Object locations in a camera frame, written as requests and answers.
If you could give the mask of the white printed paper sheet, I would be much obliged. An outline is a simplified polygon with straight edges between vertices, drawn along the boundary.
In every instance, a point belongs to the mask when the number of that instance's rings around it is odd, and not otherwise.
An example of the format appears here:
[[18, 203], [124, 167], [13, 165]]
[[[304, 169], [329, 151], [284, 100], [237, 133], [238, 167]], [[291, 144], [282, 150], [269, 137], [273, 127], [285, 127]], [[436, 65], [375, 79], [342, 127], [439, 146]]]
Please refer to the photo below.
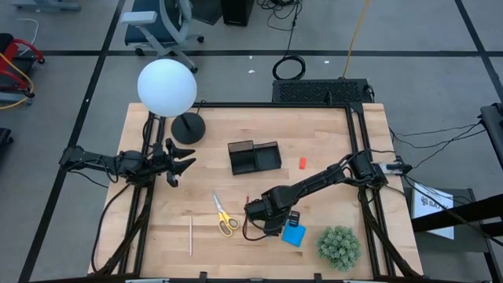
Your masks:
[[412, 188], [413, 219], [453, 208], [453, 195], [414, 182]]

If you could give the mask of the green potted artificial plant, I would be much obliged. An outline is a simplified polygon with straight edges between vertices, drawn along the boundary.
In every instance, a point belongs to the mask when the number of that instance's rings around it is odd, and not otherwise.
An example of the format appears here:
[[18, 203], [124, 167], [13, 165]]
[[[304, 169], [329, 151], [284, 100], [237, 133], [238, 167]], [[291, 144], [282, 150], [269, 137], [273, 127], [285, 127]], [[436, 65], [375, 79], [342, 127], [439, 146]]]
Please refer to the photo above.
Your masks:
[[361, 256], [360, 240], [351, 228], [326, 227], [316, 241], [318, 256], [326, 260], [332, 269], [349, 271]]

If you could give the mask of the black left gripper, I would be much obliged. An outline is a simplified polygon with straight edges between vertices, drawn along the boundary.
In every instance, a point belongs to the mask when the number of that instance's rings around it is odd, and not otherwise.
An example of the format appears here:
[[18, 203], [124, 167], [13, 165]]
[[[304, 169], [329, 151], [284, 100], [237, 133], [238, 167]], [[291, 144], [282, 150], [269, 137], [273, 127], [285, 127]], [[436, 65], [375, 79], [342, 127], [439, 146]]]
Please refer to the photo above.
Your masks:
[[174, 161], [183, 159], [195, 153], [194, 149], [180, 149], [175, 143], [167, 138], [165, 141], [167, 151], [164, 152], [163, 146], [157, 142], [152, 147], [152, 168], [158, 175], [161, 173], [167, 174], [167, 182], [171, 187], [178, 187], [176, 175], [181, 175], [188, 167], [190, 167], [196, 158], [187, 160]]

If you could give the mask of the blue sticky note pad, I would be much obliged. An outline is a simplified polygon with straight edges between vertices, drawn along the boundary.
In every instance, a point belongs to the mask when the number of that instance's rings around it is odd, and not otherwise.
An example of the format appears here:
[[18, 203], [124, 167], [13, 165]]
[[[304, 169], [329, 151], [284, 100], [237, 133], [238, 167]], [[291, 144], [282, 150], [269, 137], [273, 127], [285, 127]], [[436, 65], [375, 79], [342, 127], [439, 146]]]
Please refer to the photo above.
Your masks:
[[289, 223], [285, 226], [282, 234], [282, 240], [296, 247], [302, 245], [303, 237], [306, 233], [306, 227], [302, 225], [292, 226]]

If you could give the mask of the blue grey office chair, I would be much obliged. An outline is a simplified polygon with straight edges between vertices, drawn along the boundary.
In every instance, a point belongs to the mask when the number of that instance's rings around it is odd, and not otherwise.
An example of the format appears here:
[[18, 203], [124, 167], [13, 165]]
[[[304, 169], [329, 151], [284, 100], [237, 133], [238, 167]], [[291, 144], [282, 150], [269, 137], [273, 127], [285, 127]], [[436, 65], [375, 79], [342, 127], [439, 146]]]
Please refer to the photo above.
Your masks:
[[197, 73], [198, 67], [184, 49], [189, 40], [202, 43], [205, 37], [190, 31], [193, 22], [190, 0], [134, 0], [132, 10], [123, 13], [119, 22], [127, 26], [125, 44], [134, 45], [139, 57], [145, 55], [146, 48], [151, 48], [158, 58], [180, 57], [192, 73]]

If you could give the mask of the black mesh computer case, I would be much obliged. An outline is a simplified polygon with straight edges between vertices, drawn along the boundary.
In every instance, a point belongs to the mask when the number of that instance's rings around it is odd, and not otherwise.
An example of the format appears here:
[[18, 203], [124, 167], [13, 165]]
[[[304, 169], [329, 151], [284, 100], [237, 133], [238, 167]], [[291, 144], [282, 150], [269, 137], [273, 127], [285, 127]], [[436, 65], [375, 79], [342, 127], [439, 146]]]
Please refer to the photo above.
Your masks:
[[366, 79], [292, 79], [273, 82], [274, 103], [372, 103], [374, 97], [373, 87]]

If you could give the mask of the white globe table lamp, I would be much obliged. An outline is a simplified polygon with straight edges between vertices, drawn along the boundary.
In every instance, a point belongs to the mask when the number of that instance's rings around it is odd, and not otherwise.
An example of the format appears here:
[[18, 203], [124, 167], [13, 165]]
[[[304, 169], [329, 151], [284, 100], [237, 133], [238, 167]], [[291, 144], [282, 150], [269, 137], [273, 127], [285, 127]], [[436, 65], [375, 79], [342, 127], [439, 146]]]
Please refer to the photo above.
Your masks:
[[172, 59], [150, 62], [138, 76], [137, 92], [151, 113], [172, 119], [172, 137], [179, 143], [191, 145], [205, 135], [204, 119], [190, 112], [197, 96], [196, 79], [182, 63]]

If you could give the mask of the black aluminium table frame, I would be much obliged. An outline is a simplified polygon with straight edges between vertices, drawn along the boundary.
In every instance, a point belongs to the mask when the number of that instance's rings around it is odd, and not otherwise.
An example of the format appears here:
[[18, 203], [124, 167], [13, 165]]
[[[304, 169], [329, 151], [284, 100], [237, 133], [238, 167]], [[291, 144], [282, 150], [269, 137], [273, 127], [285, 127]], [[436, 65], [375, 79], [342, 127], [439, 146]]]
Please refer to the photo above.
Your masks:
[[[291, 185], [323, 171], [353, 148], [368, 145], [377, 162], [394, 160], [387, 118], [381, 104], [363, 107], [367, 137], [348, 130], [341, 108], [292, 108], [287, 105], [205, 105], [200, 113], [207, 129], [193, 149], [196, 161], [181, 176], [178, 187], [157, 178], [142, 252], [144, 277], [194, 278], [206, 272], [209, 278], [307, 279], [320, 274], [325, 279], [370, 279], [369, 252], [362, 250], [353, 269], [333, 270], [319, 258], [315, 241], [328, 226], [350, 227], [365, 241], [365, 225], [358, 191], [344, 184], [330, 186], [303, 198], [296, 210], [306, 227], [302, 245], [295, 247], [279, 237], [262, 238], [250, 227], [248, 235], [236, 232], [225, 237], [218, 229], [213, 193], [224, 209], [242, 219], [247, 195], [250, 200], [278, 185]], [[228, 144], [252, 140], [277, 142], [282, 165], [274, 171], [233, 175]], [[299, 168], [305, 157], [304, 170]]]

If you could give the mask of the red black cart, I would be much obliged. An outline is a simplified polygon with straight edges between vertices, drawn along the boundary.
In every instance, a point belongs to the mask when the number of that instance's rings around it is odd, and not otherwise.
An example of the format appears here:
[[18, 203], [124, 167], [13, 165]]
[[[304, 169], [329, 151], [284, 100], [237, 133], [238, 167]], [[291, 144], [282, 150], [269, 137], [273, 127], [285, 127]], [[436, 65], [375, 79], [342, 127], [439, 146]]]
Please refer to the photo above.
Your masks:
[[32, 103], [35, 84], [29, 73], [35, 62], [45, 61], [31, 43], [0, 33], [0, 111]]

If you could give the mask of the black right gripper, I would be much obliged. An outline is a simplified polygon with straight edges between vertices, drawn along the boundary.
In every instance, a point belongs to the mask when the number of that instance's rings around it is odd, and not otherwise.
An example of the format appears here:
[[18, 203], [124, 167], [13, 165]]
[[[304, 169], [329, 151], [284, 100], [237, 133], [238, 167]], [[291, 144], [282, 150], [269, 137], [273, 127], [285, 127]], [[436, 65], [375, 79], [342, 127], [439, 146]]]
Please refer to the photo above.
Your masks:
[[300, 213], [287, 206], [285, 210], [275, 211], [265, 200], [253, 200], [244, 206], [248, 222], [267, 236], [278, 236], [289, 224], [299, 225]]

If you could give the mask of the yellow handled scissors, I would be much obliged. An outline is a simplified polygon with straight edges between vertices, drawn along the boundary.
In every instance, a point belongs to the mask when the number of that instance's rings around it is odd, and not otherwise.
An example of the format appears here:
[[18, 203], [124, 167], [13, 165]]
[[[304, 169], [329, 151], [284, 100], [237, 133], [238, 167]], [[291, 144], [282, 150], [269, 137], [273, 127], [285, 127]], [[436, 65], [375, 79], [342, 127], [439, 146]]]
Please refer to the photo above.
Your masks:
[[233, 232], [239, 228], [240, 223], [226, 213], [216, 193], [213, 193], [213, 198], [218, 211], [218, 228], [225, 237], [232, 237]]

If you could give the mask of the black computer tower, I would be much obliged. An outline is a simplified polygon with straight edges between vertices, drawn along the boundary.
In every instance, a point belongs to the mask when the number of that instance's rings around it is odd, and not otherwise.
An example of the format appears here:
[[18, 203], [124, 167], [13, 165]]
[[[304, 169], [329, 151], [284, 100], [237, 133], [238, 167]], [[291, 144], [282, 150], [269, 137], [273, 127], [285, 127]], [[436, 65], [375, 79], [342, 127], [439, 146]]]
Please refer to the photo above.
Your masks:
[[255, 0], [220, 0], [224, 24], [246, 27]]

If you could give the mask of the black mesh desk organizer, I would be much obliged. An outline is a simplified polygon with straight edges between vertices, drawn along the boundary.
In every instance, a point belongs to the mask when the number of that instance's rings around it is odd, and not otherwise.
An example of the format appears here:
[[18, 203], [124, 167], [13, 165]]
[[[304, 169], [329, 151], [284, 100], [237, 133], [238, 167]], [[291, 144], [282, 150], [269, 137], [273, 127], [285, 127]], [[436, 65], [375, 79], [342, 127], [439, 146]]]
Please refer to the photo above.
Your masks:
[[259, 171], [281, 168], [281, 154], [276, 141], [255, 144], [252, 140], [228, 144], [233, 175], [243, 175]]

